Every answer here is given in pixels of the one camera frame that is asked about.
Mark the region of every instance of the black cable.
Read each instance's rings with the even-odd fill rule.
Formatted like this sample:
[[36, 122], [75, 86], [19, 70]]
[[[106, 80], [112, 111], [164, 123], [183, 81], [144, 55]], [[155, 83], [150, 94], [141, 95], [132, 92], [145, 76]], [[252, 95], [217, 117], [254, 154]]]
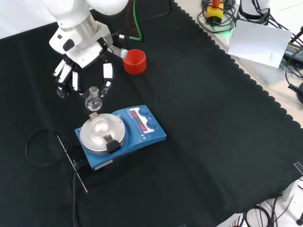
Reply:
[[[139, 23], [151, 21], [151, 20], [157, 19], [157, 18], [159, 18], [159, 17], [168, 15], [169, 13], [172, 12], [172, 4], [173, 4], [172, 1], [173, 1], [173, 0], [169, 0], [169, 10], [168, 10], [166, 13], [158, 14], [158, 15], [156, 15], [156, 16], [153, 16], [153, 17], [144, 19], [144, 20], [142, 20], [142, 21], [139, 21]], [[120, 29], [118, 29], [116, 32], [114, 32], [113, 35], [119, 34], [119, 33], [120, 33], [123, 29], [125, 29], [125, 28], [126, 28], [126, 25], [124, 25], [123, 27], [121, 27]]]
[[288, 70], [290, 73], [294, 74], [295, 76], [297, 76], [297, 77], [303, 79], [303, 77], [301, 77], [300, 75], [296, 74], [296, 73], [295, 73], [294, 71], [292, 71], [291, 69], [287, 68], [287, 70]]
[[295, 93], [303, 96], [303, 91], [300, 90], [298, 87], [296, 87], [295, 85], [291, 84], [287, 78], [287, 70], [288, 70], [288, 66], [289, 66], [289, 63], [291, 61], [292, 58], [294, 58], [294, 56], [299, 53], [301, 50], [297, 50], [287, 61], [287, 64], [285, 66], [285, 78], [286, 78], [286, 81], [288, 83], [288, 88], [291, 89], [292, 91], [294, 91]]
[[301, 77], [301, 78], [303, 78], [303, 75], [302, 75], [302, 73], [298, 70], [298, 68], [297, 68], [297, 64], [295, 64], [294, 65], [294, 70], [296, 70], [297, 71], [297, 73], [299, 73], [299, 77]]
[[27, 143], [26, 143], [26, 146], [25, 146], [25, 158], [27, 159], [27, 161], [34, 165], [34, 166], [39, 166], [39, 167], [45, 167], [45, 166], [54, 166], [58, 163], [61, 163], [66, 157], [67, 157], [67, 153], [64, 153], [64, 156], [62, 158], [60, 158], [59, 160], [57, 161], [54, 161], [54, 162], [50, 162], [50, 163], [38, 163], [38, 162], [35, 162], [33, 160], [31, 160], [29, 158], [29, 144], [32, 142], [33, 138], [44, 132], [44, 131], [52, 131], [54, 133], [54, 139], [61, 139], [61, 140], [66, 140], [67, 141], [67, 148], [66, 148], [66, 152], [69, 153], [71, 151], [71, 141], [66, 138], [62, 132], [60, 132], [59, 130], [55, 130], [55, 129], [51, 129], [51, 128], [42, 128], [42, 129], [39, 129], [38, 131], [34, 132], [30, 137], [29, 139], [27, 140]]
[[245, 220], [245, 216], [247, 215], [247, 212], [244, 212], [243, 213], [243, 217], [242, 217], [242, 220], [241, 220], [241, 223], [238, 225], [238, 227], [242, 227], [243, 223], [244, 223], [244, 220]]
[[280, 214], [280, 216], [278, 217], [278, 218], [276, 218], [275, 219], [275, 221], [277, 221], [286, 211], [287, 211], [287, 209], [288, 209], [288, 207], [289, 207], [289, 205], [290, 205], [290, 203], [292, 202], [292, 200], [293, 200], [293, 198], [294, 198], [294, 196], [292, 196], [292, 198], [291, 198], [291, 200], [289, 201], [289, 203], [288, 203], [288, 205], [287, 205], [287, 207], [286, 207], [286, 209], [283, 211], [283, 213], [282, 214]]
[[167, 11], [166, 13], [162, 13], [162, 14], [159, 14], [159, 15], [156, 15], [156, 16], [153, 16], [153, 17], [150, 17], [150, 18], [147, 18], [141, 22], [146, 22], [146, 21], [150, 21], [150, 20], [154, 20], [154, 19], [157, 19], [159, 17], [162, 17], [162, 16], [165, 16], [165, 15], [168, 15], [171, 11], [172, 11], [172, 0], [169, 0], [169, 11]]
[[240, 216], [238, 217], [237, 227], [239, 227]]
[[259, 211], [260, 211], [261, 225], [262, 225], [262, 227], [263, 227], [263, 221], [262, 221], [261, 209], [259, 209]]
[[275, 201], [274, 201], [274, 203], [273, 203], [273, 208], [272, 208], [272, 211], [271, 211], [271, 220], [270, 220], [270, 225], [272, 226], [272, 227], [274, 227], [274, 215], [275, 215], [275, 213], [276, 213], [276, 211], [275, 211], [275, 209], [276, 209], [276, 201], [277, 201], [277, 199], [278, 199], [278, 197], [276, 197], [275, 198]]
[[251, 0], [251, 2], [255, 7], [256, 12], [259, 13], [259, 15], [252, 15], [252, 14], [248, 14], [248, 13], [244, 12], [243, 8], [242, 8], [242, 0], [240, 0], [237, 19], [241, 19], [241, 17], [239, 16], [239, 14], [240, 14], [241, 16], [243, 16], [245, 18], [245, 20], [247, 20], [251, 23], [268, 25], [269, 17], [270, 17], [270, 8], [267, 9], [266, 13], [262, 13], [258, 0]]
[[[262, 211], [262, 212], [265, 213], [265, 215], [266, 215], [266, 217], [267, 217], [267, 226], [266, 226], [266, 227], [270, 227], [270, 220], [271, 220], [271, 217], [270, 217], [268, 211], [267, 211], [265, 208], [261, 207], [261, 206], [254, 206], [253, 209], [259, 209], [260, 211]], [[248, 213], [248, 212], [249, 212], [249, 211], [246, 211], [246, 212], [245, 212], [245, 217], [243, 217], [243, 218], [245, 219], [246, 225], [247, 225], [248, 227], [251, 227], [251, 226], [249, 225], [248, 221], [247, 221], [247, 213]]]
[[82, 161], [80, 164], [78, 164], [72, 177], [72, 222], [74, 227], [78, 227], [78, 224], [76, 223], [76, 176], [79, 169], [85, 165], [87, 165], [87, 161]]
[[267, 200], [266, 200], [266, 202], [269, 204], [269, 206], [271, 207], [271, 210], [273, 211], [274, 210], [273, 206]]
[[[212, 4], [212, 1], [210, 2], [207, 2], [205, 4], [203, 4], [202, 6], [202, 12], [198, 14], [197, 16], [197, 21], [198, 23], [200, 24], [200, 26], [205, 30], [205, 31], [208, 31], [208, 32], [211, 32], [211, 33], [214, 33], [214, 34], [218, 34], [218, 33], [223, 33], [223, 32], [227, 32], [227, 31], [231, 31], [233, 29], [233, 25], [236, 21], [236, 17], [235, 17], [235, 13], [236, 13], [236, 8], [232, 5], [233, 4], [233, 1], [231, 2], [231, 4], [225, 4], [223, 8], [221, 7], [218, 7], [218, 6], [213, 6]], [[228, 15], [229, 17], [223, 21], [223, 22], [220, 22], [220, 23], [217, 23], [217, 22], [214, 22], [214, 21], [211, 21], [210, 19], [208, 19], [205, 15], [204, 12], [207, 11], [207, 7], [210, 6], [212, 8], [215, 8], [215, 9], [220, 9], [223, 11], [223, 14], [226, 14]], [[205, 25], [203, 25], [200, 20], [199, 20], [199, 17], [203, 15], [203, 17], [205, 18], [206, 22], [210, 24], [211, 27], [216, 27], [216, 26], [219, 26], [219, 27], [226, 27], [226, 26], [229, 26], [230, 28], [228, 29], [224, 29], [224, 30], [221, 30], [221, 31], [214, 31], [214, 30], [210, 30], [208, 29]]]
[[[273, 22], [275, 22], [277, 25], [273, 24], [272, 22], [269, 22], [272, 26], [276, 27], [276, 28], [280, 28], [280, 29], [285, 29], [286, 31], [289, 31], [286, 27], [284, 27], [283, 25], [281, 25], [280, 23], [278, 23], [274, 17], [270, 14], [270, 20], [272, 20]], [[296, 35], [296, 34], [292, 34], [296, 40], [294, 38], [292, 38], [292, 41], [298, 43], [300, 46], [303, 46], [303, 41]]]

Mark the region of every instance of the white plastic housing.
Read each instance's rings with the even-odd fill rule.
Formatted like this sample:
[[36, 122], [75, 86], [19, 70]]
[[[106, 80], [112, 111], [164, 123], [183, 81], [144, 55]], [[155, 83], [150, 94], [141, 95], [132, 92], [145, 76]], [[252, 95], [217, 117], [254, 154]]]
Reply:
[[42, 0], [56, 18], [59, 27], [70, 28], [82, 23], [89, 16], [85, 0]]
[[115, 15], [125, 8], [128, 0], [86, 0], [86, 2], [99, 13]]

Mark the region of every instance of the electronic equipment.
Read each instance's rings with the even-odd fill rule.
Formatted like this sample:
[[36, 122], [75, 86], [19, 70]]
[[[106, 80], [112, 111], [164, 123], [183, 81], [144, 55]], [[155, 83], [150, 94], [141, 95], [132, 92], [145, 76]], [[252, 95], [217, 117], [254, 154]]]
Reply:
[[[295, 56], [293, 56], [293, 54], [295, 54], [296, 51], [298, 51], [298, 50], [301, 50], [301, 51], [299, 53], [297, 53]], [[283, 58], [288, 60], [290, 57], [292, 57], [292, 59], [290, 61], [291, 63], [295, 63], [295, 64], [299, 64], [299, 65], [303, 66], [303, 47], [289, 42], [287, 45], [287, 48], [285, 50]]]
[[166, 138], [166, 133], [145, 105], [112, 114], [91, 114], [75, 132], [93, 170]]

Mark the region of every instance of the green cable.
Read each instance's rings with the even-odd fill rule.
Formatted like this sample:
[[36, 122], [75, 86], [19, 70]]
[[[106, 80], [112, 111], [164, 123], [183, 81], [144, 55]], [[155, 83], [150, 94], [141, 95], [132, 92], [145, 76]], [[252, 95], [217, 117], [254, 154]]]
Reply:
[[139, 23], [137, 21], [137, 15], [136, 15], [136, 0], [134, 0], [134, 2], [133, 2], [133, 13], [134, 13], [134, 22], [136, 24], [136, 27], [137, 27], [137, 30], [138, 30], [138, 33], [139, 33], [139, 38], [132, 37], [132, 36], [130, 36], [129, 38], [132, 39], [132, 40], [142, 42], [143, 41], [142, 31], [141, 31]]

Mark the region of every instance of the yellow device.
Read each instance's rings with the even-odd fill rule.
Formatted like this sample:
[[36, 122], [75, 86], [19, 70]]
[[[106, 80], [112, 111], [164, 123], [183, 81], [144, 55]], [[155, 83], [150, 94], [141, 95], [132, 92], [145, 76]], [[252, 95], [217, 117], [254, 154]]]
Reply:
[[[224, 4], [220, 3], [218, 5], [218, 7], [223, 9]], [[207, 14], [206, 14], [206, 18], [208, 19], [208, 21], [212, 21], [215, 23], [221, 23], [222, 19], [223, 19], [223, 10], [222, 9], [217, 9], [217, 8], [213, 8], [212, 6], [208, 6], [207, 7]]]

